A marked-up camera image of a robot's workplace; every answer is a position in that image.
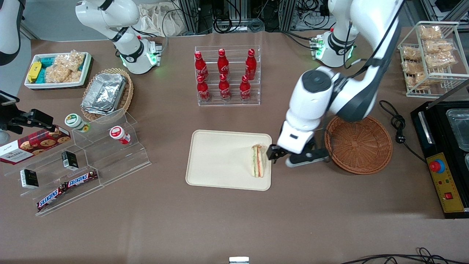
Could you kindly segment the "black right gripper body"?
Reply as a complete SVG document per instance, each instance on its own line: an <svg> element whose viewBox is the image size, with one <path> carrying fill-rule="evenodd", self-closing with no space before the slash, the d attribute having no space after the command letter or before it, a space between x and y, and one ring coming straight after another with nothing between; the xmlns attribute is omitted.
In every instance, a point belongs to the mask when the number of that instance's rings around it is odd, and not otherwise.
<svg viewBox="0 0 469 264"><path fill-rule="evenodd" d="M28 122L29 112L19 110L16 106L0 107L0 128L4 131L11 131L21 134L24 125Z"/></svg>

